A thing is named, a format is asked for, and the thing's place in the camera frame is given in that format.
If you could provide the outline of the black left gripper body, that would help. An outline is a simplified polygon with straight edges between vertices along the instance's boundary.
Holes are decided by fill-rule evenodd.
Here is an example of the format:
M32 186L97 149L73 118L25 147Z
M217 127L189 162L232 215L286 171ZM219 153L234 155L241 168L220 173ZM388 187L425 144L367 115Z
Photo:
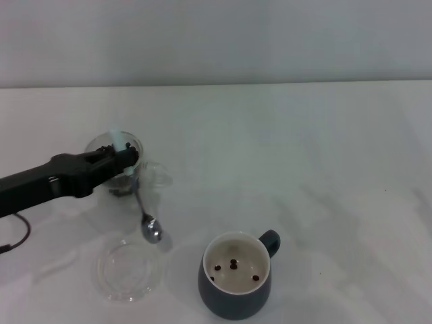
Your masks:
M92 194L90 169L88 155L60 154L43 165L1 178L1 216L64 196Z

